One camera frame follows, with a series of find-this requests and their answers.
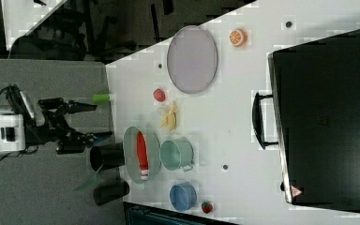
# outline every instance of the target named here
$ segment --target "green mug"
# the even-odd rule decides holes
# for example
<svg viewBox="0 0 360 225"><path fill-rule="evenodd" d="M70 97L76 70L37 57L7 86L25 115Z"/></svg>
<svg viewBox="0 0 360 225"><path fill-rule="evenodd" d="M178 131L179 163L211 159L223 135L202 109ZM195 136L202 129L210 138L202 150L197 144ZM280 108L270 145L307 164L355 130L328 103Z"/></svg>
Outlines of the green mug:
<svg viewBox="0 0 360 225"><path fill-rule="evenodd" d="M194 153L191 143L185 138L164 142L159 149L159 157L163 166L175 171L183 168L184 172L191 171Z"/></svg>

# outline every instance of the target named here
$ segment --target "gray plate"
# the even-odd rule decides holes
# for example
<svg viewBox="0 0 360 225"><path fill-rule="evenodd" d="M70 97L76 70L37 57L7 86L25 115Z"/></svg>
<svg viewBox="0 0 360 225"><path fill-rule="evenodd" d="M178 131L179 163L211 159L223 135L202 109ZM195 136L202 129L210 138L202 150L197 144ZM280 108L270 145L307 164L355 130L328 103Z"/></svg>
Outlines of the gray plate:
<svg viewBox="0 0 360 225"><path fill-rule="evenodd" d="M167 65L169 76L180 91L199 93L209 86L216 74L215 42L198 26L184 27L172 39Z"/></svg>

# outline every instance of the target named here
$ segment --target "gray floor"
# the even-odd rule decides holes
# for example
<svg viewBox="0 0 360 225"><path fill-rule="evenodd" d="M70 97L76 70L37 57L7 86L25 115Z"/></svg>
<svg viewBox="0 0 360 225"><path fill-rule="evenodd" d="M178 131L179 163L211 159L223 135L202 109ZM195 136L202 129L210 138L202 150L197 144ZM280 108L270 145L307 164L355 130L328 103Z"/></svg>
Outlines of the gray floor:
<svg viewBox="0 0 360 225"><path fill-rule="evenodd" d="M92 103L95 93L107 93L105 68L100 63L0 60L0 89L16 83L36 102L41 98L74 99ZM0 108L8 105L0 98ZM110 105L95 112L67 117L81 132L112 129ZM0 163L0 224L125 224L121 200L96 206L93 189L73 189L93 174L83 154L57 156L55 144L42 145L31 156L8 157ZM119 178L116 170L102 174L100 183Z"/></svg>

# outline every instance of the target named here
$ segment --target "red warning label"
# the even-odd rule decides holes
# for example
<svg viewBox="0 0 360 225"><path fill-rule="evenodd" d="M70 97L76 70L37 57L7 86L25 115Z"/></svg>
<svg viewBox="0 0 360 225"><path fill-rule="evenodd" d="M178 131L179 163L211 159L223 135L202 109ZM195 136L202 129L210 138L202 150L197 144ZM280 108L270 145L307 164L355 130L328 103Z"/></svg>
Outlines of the red warning label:
<svg viewBox="0 0 360 225"><path fill-rule="evenodd" d="M292 196L295 198L303 193L303 191L291 186Z"/></svg>

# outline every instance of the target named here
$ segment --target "blue mug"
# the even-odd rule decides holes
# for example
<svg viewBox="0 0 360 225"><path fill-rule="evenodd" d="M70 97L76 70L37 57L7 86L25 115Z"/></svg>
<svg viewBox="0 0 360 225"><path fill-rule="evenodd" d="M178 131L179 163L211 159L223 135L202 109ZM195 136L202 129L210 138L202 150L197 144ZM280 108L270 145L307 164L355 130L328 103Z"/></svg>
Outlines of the blue mug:
<svg viewBox="0 0 360 225"><path fill-rule="evenodd" d="M173 186L170 197L173 207L179 212L190 209L197 202L197 193L189 182Z"/></svg>

